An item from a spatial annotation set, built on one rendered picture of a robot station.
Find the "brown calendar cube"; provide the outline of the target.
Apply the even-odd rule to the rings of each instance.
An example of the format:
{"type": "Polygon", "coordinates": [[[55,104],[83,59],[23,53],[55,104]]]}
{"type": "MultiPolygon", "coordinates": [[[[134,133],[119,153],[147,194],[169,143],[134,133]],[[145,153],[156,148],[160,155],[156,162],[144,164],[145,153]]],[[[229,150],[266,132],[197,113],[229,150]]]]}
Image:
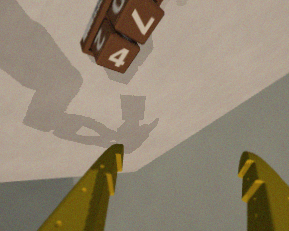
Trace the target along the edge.
{"type": "Polygon", "coordinates": [[[97,65],[122,74],[140,51],[137,42],[116,31],[107,18],[103,18],[91,48],[97,65]]]}
{"type": "Polygon", "coordinates": [[[164,11],[153,0],[112,0],[107,15],[116,31],[143,45],[164,11]]]}

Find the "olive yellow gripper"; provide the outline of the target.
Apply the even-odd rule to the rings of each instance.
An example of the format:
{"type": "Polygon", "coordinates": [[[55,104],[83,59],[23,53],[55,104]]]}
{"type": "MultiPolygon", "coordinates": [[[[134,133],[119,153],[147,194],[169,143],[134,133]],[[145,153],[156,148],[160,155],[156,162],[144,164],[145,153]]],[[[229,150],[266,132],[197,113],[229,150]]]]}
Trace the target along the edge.
{"type": "MultiPolygon", "coordinates": [[[[122,171],[124,146],[110,146],[37,231],[104,231],[110,195],[122,171]]],[[[289,231],[289,186],[258,155],[244,151],[238,177],[247,203],[247,231],[289,231]]]]}

